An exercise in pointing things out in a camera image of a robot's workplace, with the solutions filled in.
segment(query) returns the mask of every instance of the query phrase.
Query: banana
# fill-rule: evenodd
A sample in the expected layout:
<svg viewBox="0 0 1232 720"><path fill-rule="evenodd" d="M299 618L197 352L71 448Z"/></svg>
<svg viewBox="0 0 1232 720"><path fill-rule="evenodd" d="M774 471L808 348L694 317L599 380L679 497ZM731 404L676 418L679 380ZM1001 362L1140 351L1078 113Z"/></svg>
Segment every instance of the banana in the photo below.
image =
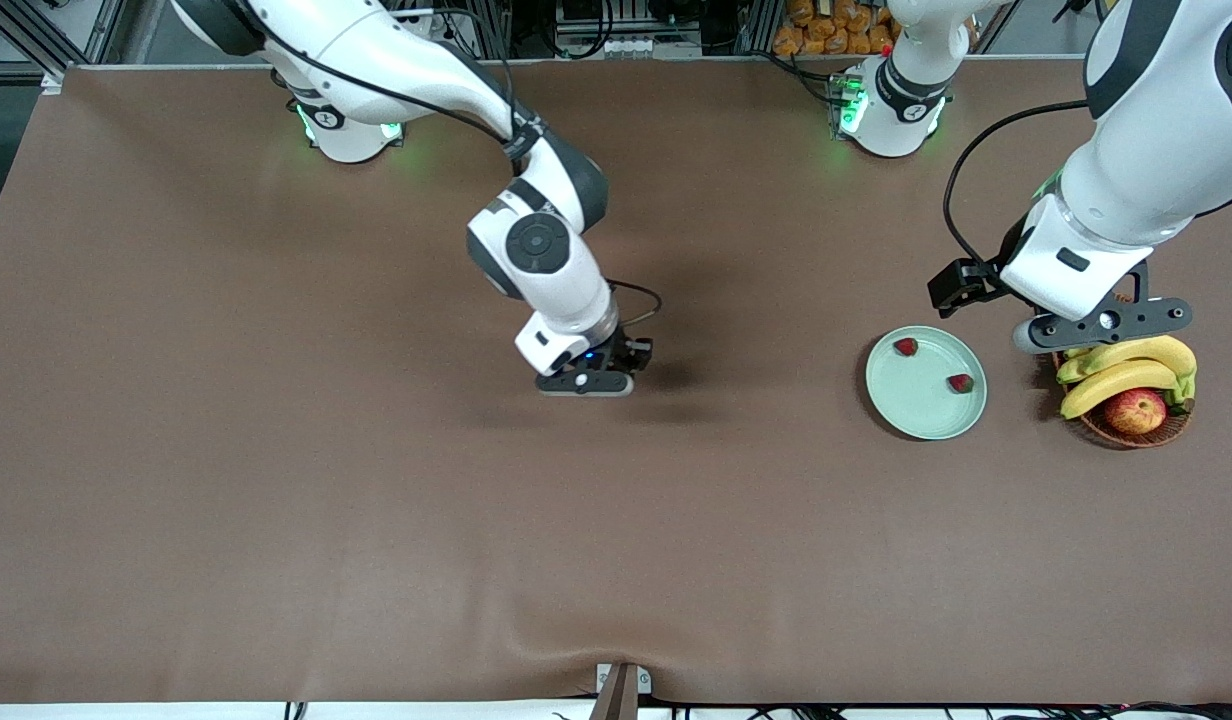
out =
<svg viewBox="0 0 1232 720"><path fill-rule="evenodd" d="M1186 343L1174 337L1151 337L1143 340L1116 342L1114 345L1093 348L1090 353L1064 361L1056 370L1056 382L1076 383L1103 370L1133 359L1157 360L1177 375L1175 392L1168 398L1174 406L1191 399L1195 392L1198 360Z"/></svg>
<svg viewBox="0 0 1232 720"><path fill-rule="evenodd" d="M1088 375L1064 397L1060 414L1067 420L1087 413L1110 397L1137 387L1152 387L1179 393L1177 375L1157 360L1127 360Z"/></svg>

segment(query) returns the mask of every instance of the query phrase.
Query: green plate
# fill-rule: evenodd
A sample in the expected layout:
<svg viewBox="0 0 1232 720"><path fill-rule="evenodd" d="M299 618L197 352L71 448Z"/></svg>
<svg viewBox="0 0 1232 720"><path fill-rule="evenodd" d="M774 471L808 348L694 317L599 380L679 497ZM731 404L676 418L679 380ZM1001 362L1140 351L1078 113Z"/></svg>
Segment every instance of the green plate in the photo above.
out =
<svg viewBox="0 0 1232 720"><path fill-rule="evenodd" d="M893 346L901 338L918 342L906 358ZM972 377L972 392L949 387L951 375ZM869 351L864 370L869 398L896 429L922 439L960 436L986 413L986 370L972 348L945 330L926 325L898 328Z"/></svg>

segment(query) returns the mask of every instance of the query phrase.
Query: strawberry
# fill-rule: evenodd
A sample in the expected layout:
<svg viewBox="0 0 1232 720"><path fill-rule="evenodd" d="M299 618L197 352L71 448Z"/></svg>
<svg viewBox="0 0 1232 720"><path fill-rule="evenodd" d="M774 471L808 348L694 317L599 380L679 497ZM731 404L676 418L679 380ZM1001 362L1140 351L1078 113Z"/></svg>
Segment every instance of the strawberry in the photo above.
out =
<svg viewBox="0 0 1232 720"><path fill-rule="evenodd" d="M954 392L958 395L967 395L968 392L972 392L973 387L976 387L976 381L972 380L972 375L967 374L950 375L947 381L949 387L954 388Z"/></svg>
<svg viewBox="0 0 1232 720"><path fill-rule="evenodd" d="M891 343L896 351L906 358L913 358L918 353L918 340L912 337L903 337L898 342Z"/></svg>

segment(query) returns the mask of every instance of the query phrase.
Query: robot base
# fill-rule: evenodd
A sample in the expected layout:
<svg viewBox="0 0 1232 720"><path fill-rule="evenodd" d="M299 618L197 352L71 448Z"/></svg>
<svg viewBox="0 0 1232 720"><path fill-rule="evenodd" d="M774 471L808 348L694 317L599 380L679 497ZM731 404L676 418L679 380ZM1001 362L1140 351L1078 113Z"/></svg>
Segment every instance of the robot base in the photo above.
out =
<svg viewBox="0 0 1232 720"><path fill-rule="evenodd" d="M366 163L377 157L386 147L402 147L407 136L407 125L373 126L357 123L354 120L334 113L331 110L314 111L313 117L299 105L294 111L306 127L309 147L323 150L329 159L352 165Z"/></svg>
<svg viewBox="0 0 1232 720"><path fill-rule="evenodd" d="M827 84L828 97L835 100L830 105L830 127L839 141L850 138L875 155L901 158L918 150L923 141L936 132L945 99L931 110L924 105L913 105L917 120L907 122L896 117L896 111L880 99L876 78L883 63L885 58L876 55L840 76L830 76Z"/></svg>

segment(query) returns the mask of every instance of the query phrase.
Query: metal frame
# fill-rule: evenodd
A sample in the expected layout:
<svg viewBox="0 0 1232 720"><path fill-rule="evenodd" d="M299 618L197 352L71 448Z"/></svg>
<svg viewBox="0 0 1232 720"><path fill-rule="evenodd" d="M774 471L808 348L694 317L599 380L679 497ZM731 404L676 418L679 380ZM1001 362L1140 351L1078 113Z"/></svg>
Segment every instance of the metal frame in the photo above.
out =
<svg viewBox="0 0 1232 720"><path fill-rule="evenodd" d="M483 60L496 59L501 55L500 44L494 42L496 38L488 37L487 28L493 27L498 37L506 37L506 27L510 23L508 15L501 15L501 10L498 10L496 5L496 1L493 0L469 0L469 11L484 20L484 23L474 23L474 37L478 39L478 51L483 55ZM511 4L506 2L505 5L513 7Z"/></svg>
<svg viewBox="0 0 1232 720"><path fill-rule="evenodd" d="M44 74L55 83L71 65L105 60L112 28L126 0L101 0L86 47L78 47L43 10L28 0L0 0L0 35L26 60L0 60L0 85L37 83Z"/></svg>
<svg viewBox="0 0 1232 720"><path fill-rule="evenodd" d="M744 55L749 51L770 51L776 28L785 20L785 2L781 0L754 0L749 15L736 37L736 53Z"/></svg>
<svg viewBox="0 0 1232 720"><path fill-rule="evenodd" d="M1007 27L1007 23L1019 5L1020 0L1015 0L1014 2L997 9L994 17L992 17L991 21L986 23L986 28L981 31L981 42L977 42L973 53L983 55L991 51L991 47L994 46L994 41L1003 33L1003 28Z"/></svg>
<svg viewBox="0 0 1232 720"><path fill-rule="evenodd" d="M87 60L52 20L26 0L0 0L0 33L57 81L64 78L69 65Z"/></svg>

